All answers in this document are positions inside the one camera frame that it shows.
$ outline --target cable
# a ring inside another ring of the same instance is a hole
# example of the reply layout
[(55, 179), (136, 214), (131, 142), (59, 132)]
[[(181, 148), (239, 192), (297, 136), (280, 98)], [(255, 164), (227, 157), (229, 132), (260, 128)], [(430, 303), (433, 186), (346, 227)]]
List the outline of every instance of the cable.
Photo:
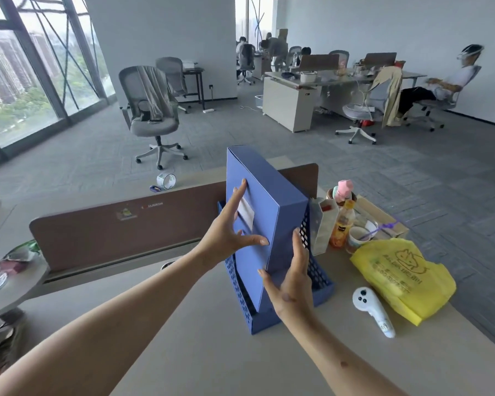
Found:
[(238, 108), (240, 108), (241, 110), (249, 108), (250, 110), (253, 110), (255, 112), (259, 112), (258, 110), (256, 110), (255, 108), (251, 108), (250, 106), (238, 106)]

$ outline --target hand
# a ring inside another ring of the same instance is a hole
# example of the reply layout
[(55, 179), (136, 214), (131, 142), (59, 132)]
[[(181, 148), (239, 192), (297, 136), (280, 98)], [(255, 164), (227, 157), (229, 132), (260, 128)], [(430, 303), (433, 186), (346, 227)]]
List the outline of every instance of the hand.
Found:
[(314, 314), (312, 281), (308, 276), (308, 250), (303, 247), (298, 228), (293, 231), (292, 242), (293, 259), (280, 289), (275, 286), (270, 274), (258, 270), (275, 312), (283, 321), (308, 319)]
[(233, 231), (233, 222), (238, 216), (238, 205), (244, 196), (247, 184), (246, 180), (242, 179), (240, 187), (233, 190), (233, 195), (222, 212), (214, 219), (207, 233), (194, 248), (194, 252), (203, 257), (206, 269), (213, 268), (243, 247), (270, 244), (264, 236), (243, 235), (242, 231), (237, 233)]

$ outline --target white shirt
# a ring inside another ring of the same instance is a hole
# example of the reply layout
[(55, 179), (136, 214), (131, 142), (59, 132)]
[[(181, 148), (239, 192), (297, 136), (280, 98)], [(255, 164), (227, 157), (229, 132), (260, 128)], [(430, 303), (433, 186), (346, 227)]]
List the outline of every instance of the white shirt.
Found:
[[(453, 73), (452, 75), (449, 75), (443, 81), (449, 84), (454, 84), (456, 86), (464, 87), (469, 83), (471, 78), (473, 78), (474, 73), (475, 73), (474, 65), (465, 66), (460, 70), (456, 71), (455, 73)], [(427, 85), (427, 89), (429, 89), (434, 93), (434, 96), (436, 97), (437, 100), (445, 100), (453, 95), (452, 91), (444, 89), (442, 86), (440, 86), (437, 83)]]
[(246, 44), (246, 42), (240, 42), (240, 43), (238, 43), (238, 44), (237, 44), (237, 46), (236, 46), (236, 52), (237, 52), (237, 53), (236, 53), (236, 56), (237, 56), (237, 57), (239, 57), (239, 56), (240, 56), (240, 49), (242, 48), (242, 46), (243, 46), (244, 44)]

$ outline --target man reclining in chair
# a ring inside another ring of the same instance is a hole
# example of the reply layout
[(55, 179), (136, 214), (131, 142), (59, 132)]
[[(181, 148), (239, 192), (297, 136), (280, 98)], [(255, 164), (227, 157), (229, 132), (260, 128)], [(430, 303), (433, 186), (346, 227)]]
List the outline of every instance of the man reclining in chair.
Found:
[(411, 87), (402, 90), (398, 118), (411, 109), (414, 103), (422, 100), (446, 100), (461, 91), (475, 75), (475, 62), (484, 46), (471, 44), (464, 48), (457, 59), (462, 61), (462, 68), (445, 79), (429, 78), (426, 87)]

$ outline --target white controller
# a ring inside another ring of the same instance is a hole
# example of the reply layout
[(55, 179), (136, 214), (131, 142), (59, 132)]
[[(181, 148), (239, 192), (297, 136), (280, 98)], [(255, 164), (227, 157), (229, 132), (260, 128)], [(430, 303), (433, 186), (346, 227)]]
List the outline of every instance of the white controller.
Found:
[(354, 306), (359, 311), (366, 311), (374, 317), (386, 337), (394, 338), (396, 336), (396, 331), (392, 326), (389, 316), (385, 313), (380, 300), (372, 289), (365, 287), (357, 288), (352, 295), (352, 302), (354, 302)]

